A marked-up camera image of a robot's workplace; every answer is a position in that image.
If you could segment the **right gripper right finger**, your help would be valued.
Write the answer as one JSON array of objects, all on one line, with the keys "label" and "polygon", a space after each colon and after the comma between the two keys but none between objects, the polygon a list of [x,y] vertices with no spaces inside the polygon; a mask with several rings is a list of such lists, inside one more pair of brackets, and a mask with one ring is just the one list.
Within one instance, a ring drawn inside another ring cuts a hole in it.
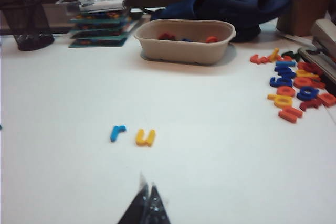
[{"label": "right gripper right finger", "polygon": [[163,200],[158,192],[156,184],[151,187],[149,200],[145,208],[145,223],[170,224]]}]

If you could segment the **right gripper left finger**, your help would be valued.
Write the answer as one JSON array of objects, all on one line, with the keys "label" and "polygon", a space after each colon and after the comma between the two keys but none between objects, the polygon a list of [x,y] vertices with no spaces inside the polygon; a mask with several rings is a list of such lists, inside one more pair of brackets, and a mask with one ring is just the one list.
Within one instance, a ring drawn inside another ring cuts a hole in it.
[{"label": "right gripper left finger", "polygon": [[145,208],[149,200],[149,186],[145,176],[140,174],[139,190],[129,204],[127,210],[120,218],[118,224],[139,224],[145,214]]}]

